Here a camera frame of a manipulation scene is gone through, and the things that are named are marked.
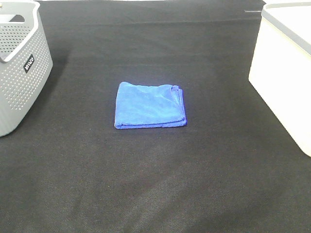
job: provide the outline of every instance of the white storage container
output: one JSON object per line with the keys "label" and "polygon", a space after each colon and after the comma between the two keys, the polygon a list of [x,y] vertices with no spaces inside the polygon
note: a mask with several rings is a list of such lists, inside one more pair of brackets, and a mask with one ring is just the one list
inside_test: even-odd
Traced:
{"label": "white storage container", "polygon": [[267,4],[249,81],[311,156],[311,2]]}
{"label": "white storage container", "polygon": [[0,15],[24,18],[0,22],[0,136],[18,126],[52,68],[39,6],[31,0],[0,1]]}

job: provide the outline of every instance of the microfiber cloth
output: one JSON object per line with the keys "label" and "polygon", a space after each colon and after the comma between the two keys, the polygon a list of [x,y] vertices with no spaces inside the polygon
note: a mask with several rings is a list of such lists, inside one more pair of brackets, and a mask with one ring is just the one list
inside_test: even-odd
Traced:
{"label": "microfiber cloth", "polygon": [[183,90],[179,86],[140,86],[122,82],[116,100],[117,129],[186,125]]}

